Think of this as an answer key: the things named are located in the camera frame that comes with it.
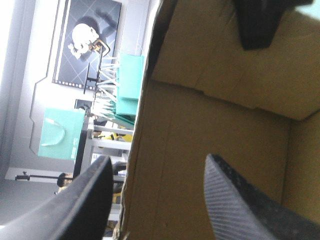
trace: light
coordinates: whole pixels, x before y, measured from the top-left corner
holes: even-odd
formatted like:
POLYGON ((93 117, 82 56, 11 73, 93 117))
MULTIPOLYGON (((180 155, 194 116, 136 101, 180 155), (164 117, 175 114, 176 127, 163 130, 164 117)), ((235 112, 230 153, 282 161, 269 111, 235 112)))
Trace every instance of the light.
POLYGON ((0 7, 0 85, 2 82, 4 65, 7 54, 7 45, 9 38, 10 25, 12 20, 12 12, 15 1, 5 1, 5 4, 0 7))
POLYGON ((320 0, 313 0, 313 4, 298 6, 296 10, 314 19, 320 19, 320 0))

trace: brown cardboard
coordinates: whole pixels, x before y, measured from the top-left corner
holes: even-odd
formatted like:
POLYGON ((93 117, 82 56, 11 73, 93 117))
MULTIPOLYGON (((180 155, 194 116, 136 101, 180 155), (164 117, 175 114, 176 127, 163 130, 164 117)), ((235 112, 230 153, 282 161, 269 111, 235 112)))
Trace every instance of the brown cardboard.
POLYGON ((283 205, 320 224, 320 113, 292 124, 283 205))
POLYGON ((156 81, 143 101, 124 191, 129 239, 214 239, 203 194, 208 153, 281 201, 289 119, 156 81))
POLYGON ((209 153, 220 154, 272 199, 320 223, 320 113, 294 121, 269 112, 302 119, 317 110, 318 22, 309 19, 310 25, 299 27, 308 18, 287 13, 271 48, 244 53, 231 31, 236 25, 230 1, 179 1, 168 28, 174 2, 164 1, 167 12, 151 43, 119 239, 214 240, 203 193, 209 153), (186 38, 196 27, 197 35, 186 38), (220 38, 210 42, 213 36, 220 38), (212 52, 220 56, 214 70, 212 52), (309 72, 296 69, 303 58, 309 72), (257 106, 269 111, 250 109, 257 106))
POLYGON ((320 20, 290 10, 272 45, 244 51, 232 0, 181 0, 153 79, 302 120, 320 109, 320 20))

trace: green gift bag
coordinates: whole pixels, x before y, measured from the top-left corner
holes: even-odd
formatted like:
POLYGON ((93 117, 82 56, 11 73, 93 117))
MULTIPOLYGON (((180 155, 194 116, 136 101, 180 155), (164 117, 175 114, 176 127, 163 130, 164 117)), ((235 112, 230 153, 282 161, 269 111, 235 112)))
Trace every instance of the green gift bag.
POLYGON ((75 160, 84 117, 84 111, 47 108, 38 156, 75 160))

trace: white skull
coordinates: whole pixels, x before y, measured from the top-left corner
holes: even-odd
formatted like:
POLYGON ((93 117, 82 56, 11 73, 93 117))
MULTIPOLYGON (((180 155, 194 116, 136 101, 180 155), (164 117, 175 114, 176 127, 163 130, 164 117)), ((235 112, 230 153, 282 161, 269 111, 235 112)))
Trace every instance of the white skull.
POLYGON ((76 25, 72 31, 72 40, 76 52, 85 54, 89 51, 89 45, 99 38, 97 32, 84 23, 76 25))

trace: bag handle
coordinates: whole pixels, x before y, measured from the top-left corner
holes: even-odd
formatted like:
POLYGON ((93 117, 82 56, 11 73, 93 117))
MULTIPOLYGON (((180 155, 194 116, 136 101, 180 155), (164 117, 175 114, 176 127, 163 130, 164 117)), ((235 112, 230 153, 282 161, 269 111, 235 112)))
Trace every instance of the bag handle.
POLYGON ((56 122, 55 120, 53 120, 53 119, 51 119, 51 118, 47 118, 47 117, 46 117, 44 120, 45 120, 48 124, 57 126, 58 128, 61 128, 61 129, 63 130, 63 132, 62 132, 61 137, 60 137, 58 140, 56 140, 56 141, 54 141, 54 142, 51 142, 51 143, 42 143, 41 146, 43 146, 43 147, 48 147, 48 146, 58 145, 59 143, 61 143, 61 141, 64 139, 64 137, 65 137, 65 135, 66 135, 66 130, 65 130, 65 128, 64 128, 61 124, 59 124, 58 122, 56 122))

